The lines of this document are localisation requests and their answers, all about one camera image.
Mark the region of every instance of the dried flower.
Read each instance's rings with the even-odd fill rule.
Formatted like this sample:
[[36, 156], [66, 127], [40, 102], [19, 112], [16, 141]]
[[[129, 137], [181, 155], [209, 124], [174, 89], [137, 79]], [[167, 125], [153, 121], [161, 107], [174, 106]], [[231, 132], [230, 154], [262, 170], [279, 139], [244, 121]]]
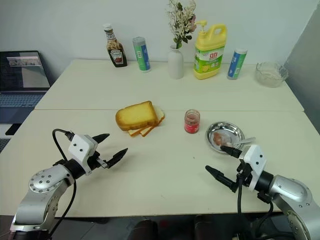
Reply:
[[183, 8], [177, 0], [169, 0], [168, 5], [170, 7], [170, 10], [167, 11], [169, 27], [178, 49], [182, 46], [182, 41], [187, 44], [188, 40], [192, 39], [192, 36], [188, 34], [193, 33], [197, 27], [195, 25], [196, 15], [194, 14], [196, 3], [194, 0], [190, 0], [189, 5]]

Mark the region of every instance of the glass bowl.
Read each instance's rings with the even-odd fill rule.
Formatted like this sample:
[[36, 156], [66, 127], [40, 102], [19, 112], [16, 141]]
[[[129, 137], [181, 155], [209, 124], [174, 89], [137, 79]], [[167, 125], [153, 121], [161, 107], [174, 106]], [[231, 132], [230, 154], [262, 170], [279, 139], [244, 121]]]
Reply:
[[256, 65], [255, 79], [266, 87], [279, 87], [288, 76], [288, 70], [276, 62], [263, 62]]

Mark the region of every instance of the bottle cap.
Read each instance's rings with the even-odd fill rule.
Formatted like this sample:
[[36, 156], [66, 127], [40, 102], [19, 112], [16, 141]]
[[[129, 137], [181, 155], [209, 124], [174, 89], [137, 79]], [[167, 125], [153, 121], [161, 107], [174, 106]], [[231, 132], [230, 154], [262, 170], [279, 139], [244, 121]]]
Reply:
[[142, 43], [142, 42], [145, 42], [146, 40], [145, 40], [145, 38], [142, 37], [142, 36], [136, 36], [136, 37], [132, 38], [132, 41], [133, 41], [134, 43]]
[[245, 48], [236, 48], [234, 51], [238, 54], [246, 54], [248, 52]]
[[102, 26], [103, 26], [104, 30], [106, 30], [106, 31], [112, 30], [112, 26], [110, 23], [105, 23]]

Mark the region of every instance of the stainless steel plate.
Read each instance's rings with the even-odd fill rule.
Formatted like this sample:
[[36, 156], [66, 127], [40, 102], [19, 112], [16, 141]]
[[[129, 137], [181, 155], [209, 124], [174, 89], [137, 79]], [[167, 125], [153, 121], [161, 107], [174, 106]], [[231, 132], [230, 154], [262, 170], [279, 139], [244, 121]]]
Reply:
[[[217, 136], [221, 137], [223, 141], [219, 142], [219, 140], [217, 140]], [[236, 125], [234, 125], [233, 123], [227, 122], [227, 121], [219, 121], [211, 124], [208, 127], [205, 133], [205, 138], [207, 139], [210, 147], [212, 147], [214, 150], [218, 151], [219, 153], [226, 154], [224, 151], [220, 149], [220, 145], [218, 144], [221, 144], [221, 142], [222, 142], [222, 145], [225, 145], [224, 144], [225, 142], [232, 144], [235, 141], [245, 139], [245, 135], [241, 131], [241, 129]], [[237, 145], [234, 145], [233, 147], [236, 149], [242, 149], [243, 146], [244, 146], [243, 144], [237, 144]]]

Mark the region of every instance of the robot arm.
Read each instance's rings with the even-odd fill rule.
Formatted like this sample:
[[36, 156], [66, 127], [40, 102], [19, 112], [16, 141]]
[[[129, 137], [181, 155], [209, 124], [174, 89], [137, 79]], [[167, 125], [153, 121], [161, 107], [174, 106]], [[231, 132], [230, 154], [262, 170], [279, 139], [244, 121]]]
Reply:
[[210, 166], [205, 168], [215, 179], [233, 192], [238, 188], [239, 179], [249, 190], [259, 192], [258, 198], [271, 200], [288, 217], [290, 227], [297, 240], [320, 240], [320, 207], [314, 202], [309, 188], [302, 182], [264, 171], [267, 160], [258, 145], [247, 146], [243, 151], [222, 146], [229, 155], [239, 158], [237, 181]]
[[89, 175], [96, 168], [111, 168], [126, 154], [127, 148], [116, 153], [109, 161], [101, 160], [96, 151], [98, 143], [109, 134], [95, 137], [72, 133], [68, 151], [69, 161], [58, 161], [51, 168], [34, 174], [29, 189], [13, 218], [9, 240], [47, 240], [53, 226], [60, 197], [75, 179]]

